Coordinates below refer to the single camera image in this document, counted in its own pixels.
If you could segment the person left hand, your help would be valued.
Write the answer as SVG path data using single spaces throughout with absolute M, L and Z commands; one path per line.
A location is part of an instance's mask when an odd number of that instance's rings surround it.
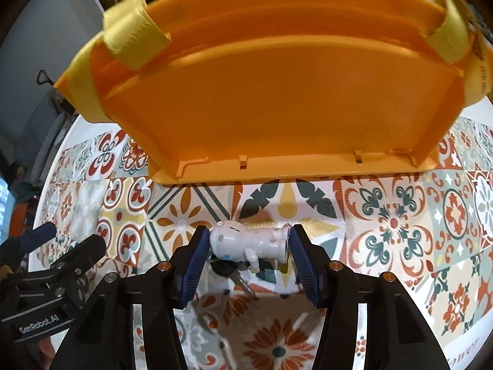
M 55 355 L 54 346 L 50 337 L 46 337 L 38 342 L 41 357 L 45 361 L 52 361 Z

